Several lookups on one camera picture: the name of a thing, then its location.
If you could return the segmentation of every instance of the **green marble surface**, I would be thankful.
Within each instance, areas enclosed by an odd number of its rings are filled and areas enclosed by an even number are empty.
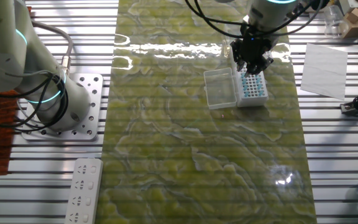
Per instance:
[[[246,4],[201,2],[231,21]],[[96,223],[316,223],[288,39],[265,106],[211,111],[203,72],[230,67],[225,38],[182,0],[118,11]]]

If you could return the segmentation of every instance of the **robot end effector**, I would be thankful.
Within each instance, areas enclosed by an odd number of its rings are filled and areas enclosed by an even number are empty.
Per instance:
[[[266,54],[272,49],[272,42],[269,39],[255,38],[247,31],[242,35],[242,40],[236,39],[231,43],[237,71],[240,72],[246,65],[248,74],[258,74],[273,63],[273,58]]]
[[[265,70],[273,58],[267,54],[277,43],[282,35],[292,34],[300,29],[286,34],[279,34],[291,21],[304,13],[309,7],[315,8],[317,12],[328,4],[329,0],[300,1],[300,0],[254,0],[249,9],[248,21],[241,25],[241,39],[231,43],[234,61],[237,63],[237,71],[241,71],[246,65],[247,73],[258,74]]]

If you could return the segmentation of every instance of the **transparent lid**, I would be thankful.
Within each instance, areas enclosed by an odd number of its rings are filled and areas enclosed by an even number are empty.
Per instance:
[[[210,110],[236,106],[231,68],[204,72],[205,91]]]

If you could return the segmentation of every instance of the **robotic arm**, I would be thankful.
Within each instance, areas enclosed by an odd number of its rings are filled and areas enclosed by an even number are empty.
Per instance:
[[[37,89],[51,76],[45,91]],[[54,121],[49,128],[55,133],[70,130],[90,110],[87,90],[68,77],[38,38],[22,0],[0,0],[0,92],[9,90],[37,108],[41,123]]]
[[[270,51],[281,35],[288,35],[307,26],[317,13],[298,30],[291,33],[280,34],[284,28],[310,6],[318,3],[316,12],[328,4],[329,0],[303,2],[299,0],[253,0],[249,9],[249,20],[241,26],[242,39],[232,42],[234,61],[237,70],[247,67],[247,73],[258,74],[265,70],[273,59],[266,52]]]

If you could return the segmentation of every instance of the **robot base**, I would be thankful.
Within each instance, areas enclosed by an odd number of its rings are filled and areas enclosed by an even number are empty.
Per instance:
[[[68,131],[56,133],[45,128],[40,131],[22,133],[28,141],[93,141],[98,135],[99,114],[103,90],[103,77],[100,74],[71,74],[71,79],[83,85],[91,98],[91,105],[86,118]],[[33,113],[34,109],[28,104],[26,113]]]

